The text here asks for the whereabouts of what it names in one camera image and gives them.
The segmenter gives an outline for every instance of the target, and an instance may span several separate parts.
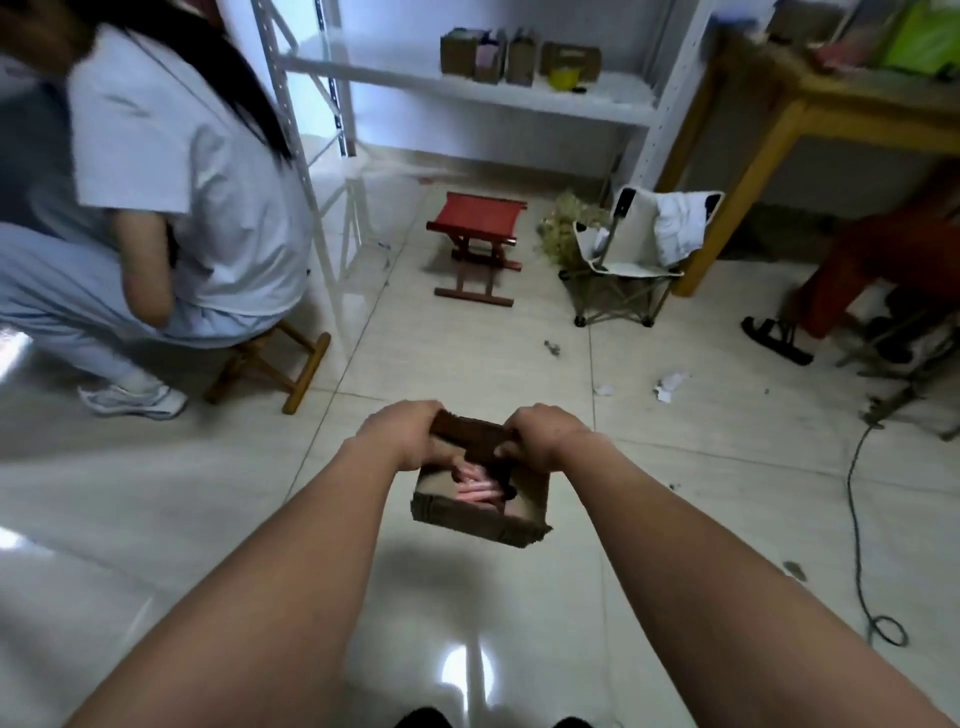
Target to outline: black cable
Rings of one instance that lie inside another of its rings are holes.
[[[856,449],[853,451],[853,460],[850,463],[850,469],[847,471],[847,503],[850,505],[850,515],[853,519],[853,559],[855,563],[854,579],[856,581],[856,597],[860,600],[860,609],[863,610],[864,617],[867,618],[867,644],[873,646],[874,635],[879,635],[886,643],[892,644],[894,647],[906,647],[910,644],[910,636],[907,635],[906,630],[903,629],[903,625],[889,615],[872,615],[870,608],[867,606],[867,599],[863,595],[863,546],[860,544],[860,520],[856,516],[856,504],[853,502],[852,481],[853,469],[856,468],[856,461],[860,457],[860,450],[867,441],[867,435],[869,435],[873,429],[874,426],[870,425],[863,433],[863,437],[860,438],[860,442],[857,443]],[[891,624],[895,626],[900,631],[900,635],[898,637],[890,637],[883,631],[883,628],[880,626],[881,624]]]

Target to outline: hand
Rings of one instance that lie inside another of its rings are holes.
[[[560,407],[535,404],[520,407],[503,425],[519,435],[519,443],[504,443],[498,457],[512,457],[535,471],[553,473],[560,469],[560,453],[571,435],[590,432],[589,427]]]
[[[396,458],[398,471],[415,471],[424,465],[452,470],[462,451],[430,436],[433,418],[443,408],[432,400],[399,401],[370,415],[357,436],[386,448]]]

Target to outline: cardboard box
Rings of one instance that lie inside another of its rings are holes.
[[[487,35],[477,43],[473,80],[481,84],[499,84],[507,61],[507,34],[503,30]]]
[[[600,78],[603,55],[599,48],[547,41],[540,50],[540,74],[549,76],[554,68],[579,68],[580,80],[592,83]]]
[[[823,43],[833,38],[844,15],[830,3],[779,0],[767,33],[793,45]]]
[[[454,28],[440,39],[441,73],[473,78],[477,46],[489,31]]]
[[[410,502],[414,521],[432,523],[454,531],[526,548],[543,540],[552,529],[546,523],[550,476],[535,473],[520,463],[493,458],[493,450],[510,439],[502,426],[441,412],[431,429],[436,436],[464,450],[467,461],[482,465],[505,490],[516,495],[503,513],[456,500],[457,484],[450,471],[423,468]]]
[[[525,34],[521,28],[510,41],[507,49],[507,71],[504,79],[508,84],[533,85],[537,75],[537,36]]]

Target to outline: white sneaker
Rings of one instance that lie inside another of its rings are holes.
[[[140,415],[151,420],[173,420],[187,404],[187,396],[173,387],[160,384],[146,394],[137,395],[111,384],[104,389],[78,388],[84,404],[102,417]]]

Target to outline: green bag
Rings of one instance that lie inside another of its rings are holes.
[[[915,3],[904,13],[879,65],[926,76],[960,69],[960,10]]]

